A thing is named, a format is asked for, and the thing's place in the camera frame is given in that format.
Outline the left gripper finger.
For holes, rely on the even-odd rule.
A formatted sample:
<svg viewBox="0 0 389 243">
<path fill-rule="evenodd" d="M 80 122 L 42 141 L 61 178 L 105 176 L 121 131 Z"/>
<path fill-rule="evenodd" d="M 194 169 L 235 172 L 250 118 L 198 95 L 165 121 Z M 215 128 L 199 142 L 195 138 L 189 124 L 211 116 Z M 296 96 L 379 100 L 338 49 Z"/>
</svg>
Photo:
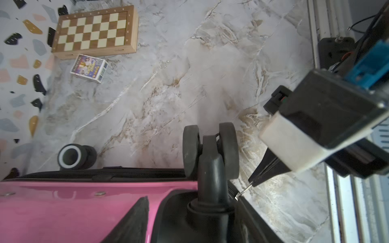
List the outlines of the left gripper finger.
<svg viewBox="0 0 389 243">
<path fill-rule="evenodd" d="M 147 196 L 139 198 L 102 243 L 146 243 L 150 202 Z"/>
</svg>

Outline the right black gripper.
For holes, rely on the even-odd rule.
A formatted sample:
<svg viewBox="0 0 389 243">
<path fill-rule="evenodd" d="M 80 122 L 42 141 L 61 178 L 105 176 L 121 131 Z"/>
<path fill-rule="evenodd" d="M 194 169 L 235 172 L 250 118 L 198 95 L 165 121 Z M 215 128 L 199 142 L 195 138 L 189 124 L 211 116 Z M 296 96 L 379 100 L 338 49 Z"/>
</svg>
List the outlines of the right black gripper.
<svg viewBox="0 0 389 243">
<path fill-rule="evenodd" d="M 388 173 L 389 154 L 367 139 L 389 115 L 387 97 L 350 85 L 280 86 L 264 109 L 275 121 L 264 131 L 267 150 L 252 187 L 321 162 L 343 177 Z"/>
</svg>

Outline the pink hard-shell suitcase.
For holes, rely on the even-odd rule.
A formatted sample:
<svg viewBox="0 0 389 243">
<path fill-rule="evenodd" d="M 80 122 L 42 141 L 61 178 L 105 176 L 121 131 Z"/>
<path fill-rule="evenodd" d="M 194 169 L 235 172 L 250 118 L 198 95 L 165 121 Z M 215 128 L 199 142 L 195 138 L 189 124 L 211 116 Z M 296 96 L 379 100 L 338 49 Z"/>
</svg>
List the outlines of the pink hard-shell suitcase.
<svg viewBox="0 0 389 243">
<path fill-rule="evenodd" d="M 183 132 L 183 169 L 91 169 L 97 154 L 71 144 L 60 171 L 1 181 L 1 242 L 101 243 L 136 201 L 149 198 L 146 243 L 279 243 L 231 183 L 239 175 L 236 130 L 221 123 L 200 137 Z"/>
</svg>

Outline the small playing card box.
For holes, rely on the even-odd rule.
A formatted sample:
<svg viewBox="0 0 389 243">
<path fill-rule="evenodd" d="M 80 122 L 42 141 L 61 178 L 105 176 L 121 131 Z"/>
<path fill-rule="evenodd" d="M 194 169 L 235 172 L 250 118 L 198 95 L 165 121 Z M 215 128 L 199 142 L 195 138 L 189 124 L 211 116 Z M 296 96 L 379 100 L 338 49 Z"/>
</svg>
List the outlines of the small playing card box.
<svg viewBox="0 0 389 243">
<path fill-rule="evenodd" d="M 107 69 L 106 60 L 79 54 L 70 73 L 80 79 L 101 84 Z"/>
</svg>

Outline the wooden chessboard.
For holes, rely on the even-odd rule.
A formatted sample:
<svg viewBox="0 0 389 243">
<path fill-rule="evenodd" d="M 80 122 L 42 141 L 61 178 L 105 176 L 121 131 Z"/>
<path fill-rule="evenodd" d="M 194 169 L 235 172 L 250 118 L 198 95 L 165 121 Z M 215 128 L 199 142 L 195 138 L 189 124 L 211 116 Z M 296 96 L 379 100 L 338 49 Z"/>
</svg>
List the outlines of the wooden chessboard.
<svg viewBox="0 0 389 243">
<path fill-rule="evenodd" d="M 131 6 L 59 17 L 52 54 L 61 60 L 136 53 L 139 15 Z"/>
</svg>

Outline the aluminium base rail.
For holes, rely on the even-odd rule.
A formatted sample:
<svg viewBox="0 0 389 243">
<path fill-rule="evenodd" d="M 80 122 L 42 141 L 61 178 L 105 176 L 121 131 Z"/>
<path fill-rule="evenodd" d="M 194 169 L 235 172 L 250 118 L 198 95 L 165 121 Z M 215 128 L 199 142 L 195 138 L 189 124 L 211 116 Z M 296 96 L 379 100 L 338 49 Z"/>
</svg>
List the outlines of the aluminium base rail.
<svg viewBox="0 0 389 243">
<path fill-rule="evenodd" d="M 287 113 L 325 165 L 334 243 L 389 240 L 389 3 L 308 1 L 315 67 Z"/>
</svg>

